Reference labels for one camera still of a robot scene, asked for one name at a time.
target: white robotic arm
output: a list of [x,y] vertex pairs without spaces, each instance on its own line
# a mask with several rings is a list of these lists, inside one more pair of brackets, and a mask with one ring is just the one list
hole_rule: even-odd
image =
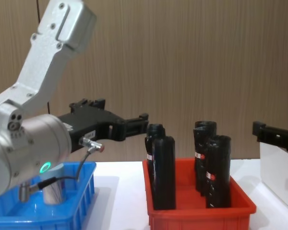
[[24,118],[50,100],[67,61],[87,46],[95,22],[81,0],[50,1],[17,82],[0,94],[0,194],[71,152],[69,133],[58,118]]

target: sticker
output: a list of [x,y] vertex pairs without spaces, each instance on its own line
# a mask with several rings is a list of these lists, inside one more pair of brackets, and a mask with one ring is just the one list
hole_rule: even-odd
[[205,159],[205,155],[202,155],[202,154],[197,153],[197,152],[195,152],[195,157],[198,158],[198,159],[201,159],[201,160]]
[[210,174],[209,172],[206,172],[206,177],[212,181],[216,180],[216,176],[214,176],[213,174]]
[[73,131],[73,128],[71,125],[63,123],[65,125],[65,127],[67,128],[67,131]]
[[84,137],[87,138],[87,139],[93,139],[95,136],[96,136],[96,130],[85,134]]

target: black bracket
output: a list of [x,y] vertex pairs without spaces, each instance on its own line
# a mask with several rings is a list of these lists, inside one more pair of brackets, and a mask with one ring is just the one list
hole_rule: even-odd
[[71,112],[60,116],[65,123],[72,139],[72,152],[82,148],[79,139],[86,137],[91,140],[110,139],[124,141],[127,137],[146,133],[148,114],[138,118],[123,119],[105,110],[105,99],[90,101],[82,99],[70,104]]
[[253,135],[257,141],[285,148],[288,151],[288,130],[267,126],[265,123],[253,122]]

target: robotic arm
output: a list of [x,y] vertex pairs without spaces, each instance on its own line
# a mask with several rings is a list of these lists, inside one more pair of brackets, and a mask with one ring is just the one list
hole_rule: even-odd
[[105,100],[71,104],[57,118],[25,119],[51,98],[67,61],[82,52],[96,16],[82,0],[51,0],[17,82],[0,94],[0,195],[58,165],[82,148],[82,137],[123,141],[144,133],[148,115],[124,120],[104,110]]

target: red plastic tray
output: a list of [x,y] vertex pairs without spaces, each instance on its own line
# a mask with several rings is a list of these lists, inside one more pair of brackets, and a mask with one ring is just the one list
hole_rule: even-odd
[[194,159],[176,160],[175,210],[154,210],[147,161],[143,161],[147,212],[151,230],[248,230],[256,205],[230,178],[231,207],[206,208],[195,190]]

